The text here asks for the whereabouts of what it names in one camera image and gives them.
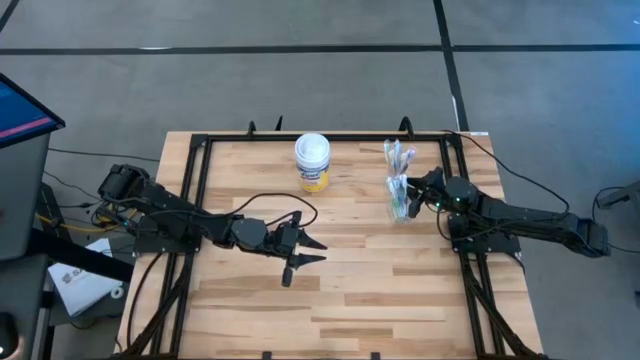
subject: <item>black stand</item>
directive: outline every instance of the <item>black stand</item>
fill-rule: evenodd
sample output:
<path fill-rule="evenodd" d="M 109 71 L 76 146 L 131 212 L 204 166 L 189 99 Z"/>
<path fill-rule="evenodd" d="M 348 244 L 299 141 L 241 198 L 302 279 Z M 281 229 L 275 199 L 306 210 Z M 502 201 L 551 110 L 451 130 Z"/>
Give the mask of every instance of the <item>black stand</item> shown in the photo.
<path fill-rule="evenodd" d="M 27 254 L 46 254 L 53 261 L 126 283 L 131 281 L 131 275 L 133 274 L 133 266 L 126 262 L 87 250 L 80 245 L 38 229 L 32 229 L 31 231 Z"/>

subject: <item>paper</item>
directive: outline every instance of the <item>paper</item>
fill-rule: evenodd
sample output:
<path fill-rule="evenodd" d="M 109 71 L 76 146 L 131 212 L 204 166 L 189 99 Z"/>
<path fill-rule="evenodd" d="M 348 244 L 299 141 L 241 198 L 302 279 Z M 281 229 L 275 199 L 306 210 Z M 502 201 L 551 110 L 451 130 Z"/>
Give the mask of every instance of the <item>paper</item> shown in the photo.
<path fill-rule="evenodd" d="M 112 256 L 107 238 L 96 240 L 86 248 L 102 252 L 105 256 Z M 109 279 L 65 264 L 51 265 L 49 274 L 51 274 L 69 316 L 72 317 L 82 313 L 109 294 L 112 289 L 122 285 L 122 281 Z"/>

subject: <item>wooden table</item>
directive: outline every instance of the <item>wooden table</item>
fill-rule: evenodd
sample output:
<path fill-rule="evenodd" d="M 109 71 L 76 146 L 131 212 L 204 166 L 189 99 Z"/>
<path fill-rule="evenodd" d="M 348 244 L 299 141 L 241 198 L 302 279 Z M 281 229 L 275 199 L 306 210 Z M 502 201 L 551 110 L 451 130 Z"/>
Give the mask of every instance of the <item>wooden table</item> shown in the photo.
<path fill-rule="evenodd" d="M 176 194 L 191 134 L 170 132 L 165 142 L 157 181 Z M 488 136 L 475 139 L 491 151 Z M 413 145 L 418 152 L 410 176 L 441 165 L 437 144 Z M 502 197 L 495 162 L 470 141 L 464 141 L 464 148 L 471 181 Z M 438 234 L 435 214 L 424 208 L 408 225 L 390 224 L 382 144 L 334 142 L 330 166 L 329 187 L 308 194 L 297 183 L 293 143 L 215 143 L 204 208 L 229 211 L 260 192 L 304 196 L 320 211 L 307 233 L 329 250 L 303 252 L 328 259 L 301 268 L 287 289 L 280 286 L 282 260 L 223 250 L 204 240 L 192 273 L 181 358 L 260 358 L 263 351 L 272 351 L 276 359 L 369 358 L 371 352 L 380 352 L 383 359 L 475 357 L 459 260 Z M 196 174 L 191 201 L 197 179 Z M 303 210 L 303 221 L 312 214 L 289 198 L 261 198 L 242 213 L 272 220 L 296 209 Z M 137 260 L 132 289 L 151 258 Z M 156 310 L 165 264 L 166 255 L 142 288 L 133 338 Z M 522 269 L 502 254 L 491 255 L 489 266 L 498 309 L 525 344 L 542 351 Z M 118 335 L 122 344 L 133 293 Z M 481 313 L 491 351 L 489 326 Z M 167 319 L 164 351 L 173 312 Z"/>

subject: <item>white lid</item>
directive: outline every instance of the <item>white lid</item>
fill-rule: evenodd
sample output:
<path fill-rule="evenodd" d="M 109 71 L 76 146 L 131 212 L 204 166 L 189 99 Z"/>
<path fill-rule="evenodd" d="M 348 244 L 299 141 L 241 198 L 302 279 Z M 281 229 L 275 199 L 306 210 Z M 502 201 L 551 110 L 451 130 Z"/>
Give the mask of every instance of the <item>white lid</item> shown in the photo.
<path fill-rule="evenodd" d="M 327 164 L 331 155 L 329 140 L 316 133 L 300 136 L 296 140 L 295 151 L 298 165 L 309 169 L 319 168 Z"/>

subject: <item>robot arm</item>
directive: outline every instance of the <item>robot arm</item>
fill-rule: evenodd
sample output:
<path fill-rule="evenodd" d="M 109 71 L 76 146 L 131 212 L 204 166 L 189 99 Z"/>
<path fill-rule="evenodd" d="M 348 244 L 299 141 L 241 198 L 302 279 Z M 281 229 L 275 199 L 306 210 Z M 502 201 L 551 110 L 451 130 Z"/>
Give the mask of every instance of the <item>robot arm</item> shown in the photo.
<path fill-rule="evenodd" d="M 447 211 L 451 240 L 488 238 L 496 233 L 506 237 L 524 236 L 559 243 L 569 250 L 591 258 L 611 253 L 607 230 L 591 219 L 573 213 L 554 213 L 507 205 L 480 191 L 461 177 L 444 183 L 443 171 L 436 168 L 422 178 L 409 178 L 412 202 L 409 216 L 415 217 L 422 203 Z"/>
<path fill-rule="evenodd" d="M 197 208 L 188 201 L 168 192 L 165 188 L 150 180 L 149 174 L 130 165 L 114 165 L 98 190 L 100 197 L 107 203 L 118 207 L 136 209 L 145 216 L 137 223 L 124 218 L 117 210 L 101 207 L 99 215 L 122 224 L 126 230 L 141 240 L 143 230 L 150 222 L 155 223 L 155 234 L 146 236 L 147 241 L 169 239 L 177 243 L 184 252 L 197 251 L 200 239 L 205 237 L 213 245 L 241 251 L 274 256 L 286 261 L 282 285 L 290 286 L 293 270 L 300 266 L 322 261 L 326 258 L 318 255 L 295 254 L 296 244 L 326 250 L 327 247 L 309 237 L 299 228 L 302 212 L 295 211 L 291 220 L 282 222 L 269 231 L 263 220 L 245 218 L 236 212 L 211 214 Z"/>

